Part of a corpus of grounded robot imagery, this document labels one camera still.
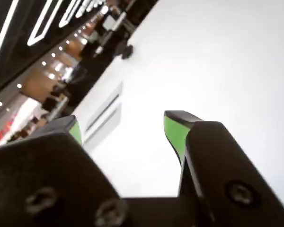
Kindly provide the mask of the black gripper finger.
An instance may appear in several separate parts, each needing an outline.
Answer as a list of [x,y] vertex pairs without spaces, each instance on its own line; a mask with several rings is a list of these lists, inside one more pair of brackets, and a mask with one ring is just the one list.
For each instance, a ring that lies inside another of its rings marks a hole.
[[284,227],[283,204],[221,122],[167,110],[164,133],[210,226]]
[[121,227],[128,208],[80,143],[75,116],[0,146],[0,227]]

